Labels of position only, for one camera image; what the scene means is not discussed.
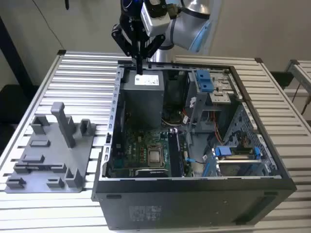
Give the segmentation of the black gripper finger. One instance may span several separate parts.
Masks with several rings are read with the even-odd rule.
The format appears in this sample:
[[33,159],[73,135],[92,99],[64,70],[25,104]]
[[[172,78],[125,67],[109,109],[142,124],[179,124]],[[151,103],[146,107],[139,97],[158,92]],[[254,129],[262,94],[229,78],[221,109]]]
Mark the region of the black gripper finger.
[[115,24],[111,32],[112,38],[126,56],[131,56],[136,63],[136,72],[139,74],[138,40],[133,27],[124,30],[120,24]]
[[157,35],[151,42],[149,42],[149,39],[150,38],[147,37],[140,41],[138,51],[138,74],[143,74],[143,60],[145,60],[146,58],[151,58],[154,55],[154,53],[160,48],[160,46],[164,42],[165,35]]

